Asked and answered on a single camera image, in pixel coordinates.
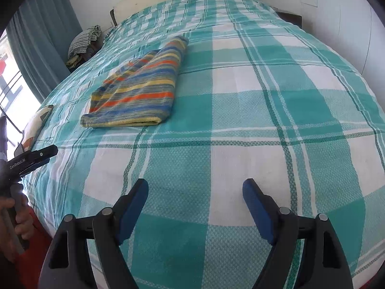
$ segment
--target person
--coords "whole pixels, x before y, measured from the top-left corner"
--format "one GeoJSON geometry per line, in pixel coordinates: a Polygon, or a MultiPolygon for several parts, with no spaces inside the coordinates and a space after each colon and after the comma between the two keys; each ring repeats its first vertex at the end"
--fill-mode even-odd
{"type": "MultiPolygon", "coordinates": [[[[28,198],[25,195],[22,202],[23,208],[16,214],[18,224],[15,226],[15,232],[23,239],[29,240],[30,246],[22,255],[18,255],[0,217],[0,289],[37,289],[40,270],[51,244],[51,237],[28,206],[28,198]]],[[[0,197],[0,211],[14,205],[14,199],[0,197]]]]}

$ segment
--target checkered pillow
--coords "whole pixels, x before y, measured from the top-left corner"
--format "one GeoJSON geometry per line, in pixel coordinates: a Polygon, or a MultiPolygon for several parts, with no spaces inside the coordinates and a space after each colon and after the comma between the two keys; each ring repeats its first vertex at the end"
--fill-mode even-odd
{"type": "Polygon", "coordinates": [[[76,54],[87,52],[87,48],[92,41],[96,41],[102,34],[102,30],[99,25],[90,27],[80,34],[78,34],[74,40],[72,40],[68,49],[68,59],[76,54]]]}

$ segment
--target plaid bedspread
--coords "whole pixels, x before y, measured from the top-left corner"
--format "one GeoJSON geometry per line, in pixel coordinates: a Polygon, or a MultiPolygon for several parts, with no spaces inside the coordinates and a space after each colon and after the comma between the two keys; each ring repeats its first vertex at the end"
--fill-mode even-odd
{"type": "Polygon", "coordinates": [[[35,148],[59,152],[24,179],[33,208],[54,234],[65,214],[96,214],[145,178],[148,200],[121,247],[140,288],[252,287],[270,246],[243,202],[249,177],[279,206],[329,216],[356,288],[384,260],[384,113],[346,60],[256,0],[149,7],[115,28],[48,104],[35,148]],[[108,75],[180,34],[190,44],[165,123],[80,125],[108,75]]]}

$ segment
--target window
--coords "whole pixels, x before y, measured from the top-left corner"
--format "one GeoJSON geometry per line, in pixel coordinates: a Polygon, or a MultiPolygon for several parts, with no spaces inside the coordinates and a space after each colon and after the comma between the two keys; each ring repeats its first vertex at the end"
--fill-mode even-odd
{"type": "MultiPolygon", "coordinates": [[[[0,93],[1,107],[15,126],[22,131],[40,107],[40,103],[28,88],[17,67],[6,31],[0,38],[0,93]]],[[[6,123],[6,133],[7,158],[10,160],[14,157],[13,153],[22,140],[22,135],[9,120],[6,123]]]]}

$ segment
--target blue gripper pad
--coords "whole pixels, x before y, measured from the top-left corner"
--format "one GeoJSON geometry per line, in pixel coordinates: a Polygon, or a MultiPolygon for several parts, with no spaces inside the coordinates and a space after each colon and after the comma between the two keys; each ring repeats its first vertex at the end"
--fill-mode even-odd
{"type": "Polygon", "coordinates": [[[253,217],[255,225],[257,225],[261,237],[273,245],[273,220],[263,206],[263,202],[261,201],[262,197],[260,197],[257,191],[254,189],[252,179],[247,179],[244,181],[242,186],[242,194],[243,199],[249,208],[251,216],[253,217]]]}
{"type": "Polygon", "coordinates": [[[133,196],[131,202],[128,204],[126,212],[119,222],[120,229],[118,235],[116,236],[119,245],[122,244],[124,240],[127,240],[131,237],[132,231],[134,230],[136,221],[139,218],[147,197],[148,183],[144,179],[141,179],[141,184],[137,188],[135,195],[133,196]]]}

